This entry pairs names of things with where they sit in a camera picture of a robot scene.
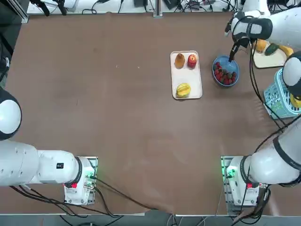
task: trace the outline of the wire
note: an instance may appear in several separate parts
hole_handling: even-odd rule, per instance
[[[254,54],[255,54],[255,48],[256,48],[256,45],[257,45],[257,40],[255,42],[255,47],[254,47],[254,51],[253,51],[253,44],[250,43],[250,46],[251,46],[251,52],[253,51],[253,53],[250,55],[250,62],[249,62],[249,69],[250,69],[250,80],[251,80],[251,84],[252,84],[252,87],[254,89],[254,92],[255,94],[257,95],[257,97],[259,98],[259,100],[261,101],[261,103],[263,105],[265,105],[274,115],[276,115],[276,117],[282,122],[283,125],[285,125],[285,122],[266,104],[265,101],[263,101],[260,93],[259,93],[259,90],[258,90],[258,86],[257,86],[257,82],[256,82],[256,79],[255,79],[255,74],[254,74],[254,70],[253,70],[253,59],[254,59]],[[271,119],[275,122],[275,124],[278,126],[278,128],[281,128],[278,123],[276,122],[275,119],[273,119],[271,117]]]
[[[84,14],[85,11],[91,11],[91,13],[94,14],[94,15],[97,14],[97,11],[96,11],[95,9],[93,9],[94,6],[95,6],[97,3],[99,3],[99,1],[96,1],[96,2],[93,4],[92,8],[85,8],[85,9],[83,9],[82,12],[81,12],[81,14]]]
[[[204,7],[202,7],[202,6],[199,6],[199,7],[202,8],[205,12],[207,12],[207,10]]]
[[[122,6],[123,1],[124,1],[124,0],[121,0],[121,1],[120,1],[120,7],[119,7],[119,10],[118,10],[118,13],[120,13],[121,6]]]
[[[251,61],[251,70],[252,70],[252,75],[253,75],[253,76],[251,76],[251,74],[250,74],[250,79],[251,79],[251,83],[252,83],[253,89],[254,89],[257,97],[261,101],[261,103],[264,104],[282,122],[283,125],[285,125],[285,122],[267,105],[267,103],[265,102],[265,100],[262,99],[262,97],[261,97],[261,95],[259,93],[259,90],[258,90],[258,87],[257,87],[257,82],[256,82],[256,79],[255,79],[255,74],[254,74],[254,68],[253,68],[253,60],[254,60],[254,54],[255,54],[256,45],[257,45],[257,40],[255,42],[254,51],[253,51],[253,54],[252,54],[252,59],[250,59],[250,61]],[[278,123],[276,122],[276,120],[274,118],[272,118],[272,116],[271,116],[271,119],[278,126],[278,128],[280,128],[280,126],[278,125]]]
[[[176,12],[177,11],[177,9],[179,9],[179,10],[182,10],[183,11],[183,6],[182,6],[182,2],[183,2],[184,0],[182,0],[178,5],[177,5],[177,7],[175,8],[175,10],[174,10],[174,12]]]
[[[234,31],[237,27],[237,25],[245,18],[252,18],[253,16],[244,16],[242,18],[240,18],[237,23],[235,24],[234,28],[233,28],[233,31],[232,31],[232,38],[233,40],[236,40],[235,37],[234,37]],[[251,40],[249,39],[250,41],[250,46],[251,46],[251,52],[253,50],[253,44],[251,43]],[[283,125],[285,125],[285,122],[266,104],[265,101],[263,101],[263,99],[261,98],[260,96],[260,93],[259,93],[259,90],[258,90],[258,87],[257,87],[257,82],[256,82],[256,79],[255,79],[255,74],[254,74],[254,70],[253,70],[253,58],[254,58],[254,54],[255,54],[255,51],[250,54],[250,61],[249,61],[249,71],[250,71],[250,79],[251,79],[251,84],[252,84],[252,87],[255,91],[255,94],[257,95],[257,97],[259,98],[259,100],[261,101],[262,104],[264,104],[281,122]]]
[[[182,218],[181,218],[181,220],[180,220],[180,222],[179,222],[179,225],[178,225],[178,226],[180,226],[180,225],[181,225],[181,222],[182,222],[183,218],[184,218],[184,217],[182,217]]]
[[[70,226],[73,226],[73,224],[69,223],[67,220],[65,220],[61,215],[60,215],[60,218],[65,221],[67,224],[69,224]]]
[[[206,220],[206,219],[207,219],[207,217],[205,217],[205,218],[202,217],[202,219],[197,223],[196,226],[200,226],[202,222],[204,222],[204,225],[203,225],[203,226],[205,226],[205,220]]]
[[[104,196],[103,196],[102,192],[100,191],[100,189],[98,189],[97,187],[95,187],[94,189],[97,191],[97,193],[99,193],[99,195],[100,195],[100,197],[101,197],[101,199],[102,199],[102,201],[103,201],[104,208],[105,208],[105,210],[107,211],[107,213],[108,213],[111,217],[113,217],[113,218],[119,218],[119,215],[114,215],[114,214],[112,214],[111,211],[109,210],[108,205],[107,205],[107,203],[105,202]]]
[[[66,206],[66,205],[63,205],[63,204],[62,204],[63,206],[65,206],[66,208],[68,208],[68,209],[71,211],[71,213],[73,213],[73,214],[70,214],[68,211],[64,210],[64,209],[63,209],[62,207],[60,207],[58,204],[55,204],[55,203],[52,201],[52,199],[48,199],[47,197],[41,195],[40,193],[38,193],[38,192],[37,192],[36,190],[34,190],[34,189],[31,189],[31,190],[32,190],[33,192],[35,192],[36,194],[38,194],[38,195],[35,195],[35,194],[32,194],[32,193],[26,191],[22,186],[19,186],[19,188],[21,188],[21,190],[22,190],[23,192],[25,192],[26,194],[28,194],[28,195],[32,195],[33,197],[44,198],[44,199],[48,200],[51,204],[54,204],[55,206],[57,206],[58,208],[60,208],[64,213],[66,213],[66,214],[69,215],[69,216],[72,216],[72,217],[79,217],[79,218],[86,218],[86,217],[88,217],[88,215],[87,215],[87,216],[80,216],[80,215],[76,214],[69,206]]]
[[[10,188],[14,189],[16,192],[18,192],[19,194],[21,194],[21,195],[23,195],[23,196],[25,196],[25,197],[28,197],[28,198],[30,198],[30,199],[34,199],[34,200],[37,200],[37,201],[41,201],[41,202],[45,202],[45,203],[51,203],[51,204],[55,203],[55,204],[58,204],[58,205],[76,206],[76,207],[78,207],[78,208],[82,208],[82,209],[85,209],[85,210],[90,210],[90,211],[93,211],[93,212],[96,212],[96,213],[101,213],[101,214],[104,214],[104,215],[108,215],[108,214],[105,213],[105,212],[102,212],[102,211],[99,211],[99,210],[95,210],[95,209],[92,209],[92,208],[88,208],[88,207],[85,207],[85,206],[79,206],[79,205],[75,205],[75,204],[67,203],[67,202],[60,202],[60,201],[55,200],[55,199],[50,199],[51,201],[53,201],[53,202],[50,202],[50,201],[48,201],[48,200],[46,200],[46,199],[44,199],[44,198],[42,198],[42,197],[37,198],[37,197],[34,197],[34,196],[32,196],[32,195],[28,195],[28,194],[26,194],[26,193],[24,193],[24,192],[18,190],[18,189],[17,189],[16,187],[14,187],[14,186],[10,186]]]
[[[167,222],[166,222],[166,226],[168,226],[168,222],[169,222],[169,220],[170,220],[170,218],[173,216],[173,214],[171,214],[170,216],[169,216],[169,218],[168,218],[168,220],[167,220]]]
[[[51,11],[51,13],[49,13],[49,15],[51,15],[56,9],[57,9],[58,5],[55,7],[54,10]]]
[[[227,3],[228,5],[230,5],[232,7],[232,10],[231,11],[235,11],[235,7],[231,4],[230,1],[224,1],[224,0],[218,0],[218,1],[222,1],[224,3]]]
[[[211,2],[210,2],[210,0],[207,0],[208,1],[208,3],[209,3],[209,8],[211,9],[211,11],[213,12],[213,8],[212,8],[212,5],[211,5]]]
[[[150,0],[150,5],[151,5],[151,7],[152,7],[152,10],[155,12],[155,8],[154,8],[154,6],[152,5],[151,0]]]
[[[120,216],[119,218],[113,220],[112,222],[110,222],[110,223],[108,223],[108,224],[106,224],[106,225],[104,225],[104,226],[109,226],[109,225],[115,223],[116,221],[120,220],[120,219],[123,218],[123,217],[124,217],[124,216]]]
[[[147,206],[147,205],[144,205],[144,204],[142,204],[142,203],[136,201],[135,199],[132,199],[131,197],[127,196],[126,194],[123,194],[122,192],[118,191],[116,188],[112,187],[111,185],[105,183],[105,182],[102,181],[101,179],[98,179],[98,178],[93,177],[93,176],[91,176],[90,178],[91,178],[91,179],[95,179],[95,180],[101,182],[102,184],[108,186],[110,189],[114,190],[114,191],[117,192],[118,194],[122,195],[122,196],[125,197],[126,199],[129,199],[130,201],[136,203],[136,204],[139,205],[139,206],[142,206],[142,207],[144,207],[144,208],[146,208],[146,209],[150,209],[150,210],[157,210],[156,208],[149,207],[149,206]]]

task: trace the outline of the red apple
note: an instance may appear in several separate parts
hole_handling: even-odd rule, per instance
[[[190,54],[187,60],[187,66],[190,68],[195,68],[197,65],[198,58],[194,54]]]

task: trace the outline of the metal mount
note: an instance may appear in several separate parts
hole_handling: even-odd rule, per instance
[[[161,12],[161,0],[156,0],[155,11],[153,14],[154,18],[162,18],[163,14]]]
[[[97,166],[98,166],[98,157],[86,157],[88,158],[88,160],[90,161],[92,167],[94,168],[95,172],[94,172],[94,177],[97,177]],[[90,195],[88,198],[88,205],[92,205],[95,203],[95,190],[91,190],[90,191]]]

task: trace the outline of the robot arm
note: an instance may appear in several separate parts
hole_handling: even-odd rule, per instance
[[[259,1],[258,8],[259,10],[237,12],[228,23],[225,32],[229,33],[231,30],[235,42],[243,38],[262,39],[277,45],[301,49],[301,8],[270,15],[266,0]],[[283,80],[290,93],[301,100],[301,51],[287,59],[283,68]]]
[[[301,8],[292,8],[270,15],[266,0],[247,0],[243,11],[237,12],[225,32],[232,32],[234,42],[262,39],[278,45],[301,49]],[[283,80],[295,98],[301,97],[301,52],[285,62]],[[227,168],[235,205],[240,206],[247,186],[244,205],[256,205],[259,183],[294,185],[301,181],[301,118],[283,134],[250,156],[234,157]]]
[[[0,186],[25,184],[64,184],[65,201],[94,203],[96,158],[75,157],[60,150],[37,150],[9,141],[20,128],[22,111],[18,101],[0,88]]]

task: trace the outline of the white plate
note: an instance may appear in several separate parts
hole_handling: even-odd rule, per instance
[[[185,64],[183,68],[177,69],[174,65],[176,56],[182,53],[185,57]],[[187,66],[188,56],[194,54],[198,58],[197,65],[194,69],[190,69]],[[175,99],[199,99],[201,98],[202,92],[202,82],[201,82],[201,71],[199,68],[199,57],[196,51],[174,51],[170,54],[170,68],[171,68],[171,83],[172,92]],[[188,83],[190,85],[191,91],[188,97],[180,98],[177,97],[177,87],[181,83]]]
[[[282,67],[284,65],[286,61],[286,55],[281,49],[277,49],[275,53],[271,54],[270,56],[264,55],[264,52],[269,45],[269,42],[267,42],[267,45],[262,53],[255,51],[254,64],[257,68]]]

